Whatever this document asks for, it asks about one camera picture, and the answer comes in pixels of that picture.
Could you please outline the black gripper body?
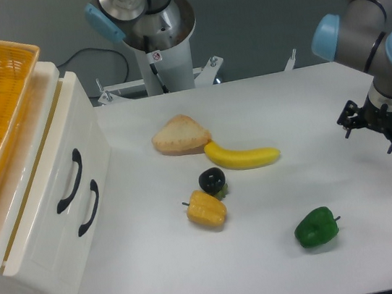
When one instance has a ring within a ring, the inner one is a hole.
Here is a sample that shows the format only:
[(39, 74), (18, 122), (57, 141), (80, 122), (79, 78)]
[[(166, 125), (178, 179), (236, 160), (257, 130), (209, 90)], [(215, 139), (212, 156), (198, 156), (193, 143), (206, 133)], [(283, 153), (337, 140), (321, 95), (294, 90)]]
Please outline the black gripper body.
[(382, 104), (376, 107), (369, 98), (365, 100), (363, 107), (358, 107), (353, 101), (347, 101), (337, 124), (344, 127), (350, 126), (353, 129), (364, 129), (381, 133), (384, 137), (392, 141), (392, 110), (391, 105)]

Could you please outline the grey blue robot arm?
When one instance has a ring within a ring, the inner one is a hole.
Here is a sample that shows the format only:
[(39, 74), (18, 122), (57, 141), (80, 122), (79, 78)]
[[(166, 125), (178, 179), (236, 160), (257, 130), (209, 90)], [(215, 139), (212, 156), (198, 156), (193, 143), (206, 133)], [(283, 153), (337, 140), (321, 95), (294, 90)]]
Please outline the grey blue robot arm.
[(348, 133), (367, 128), (381, 133), (392, 152), (392, 31), (384, 25), (392, 0), (346, 0), (343, 15), (327, 14), (312, 39), (312, 52), (372, 76), (363, 106), (347, 101), (337, 123)]

